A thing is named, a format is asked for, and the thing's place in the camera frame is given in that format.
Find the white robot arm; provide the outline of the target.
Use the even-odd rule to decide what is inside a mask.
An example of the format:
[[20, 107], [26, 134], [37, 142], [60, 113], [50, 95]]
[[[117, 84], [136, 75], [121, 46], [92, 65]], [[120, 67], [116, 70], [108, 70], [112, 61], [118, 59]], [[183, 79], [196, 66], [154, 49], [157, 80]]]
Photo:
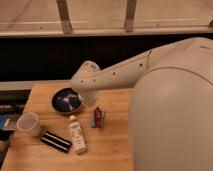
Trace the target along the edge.
[[134, 171], [213, 171], [213, 40], [189, 38], [100, 70], [86, 61], [70, 80], [91, 93], [132, 88]]

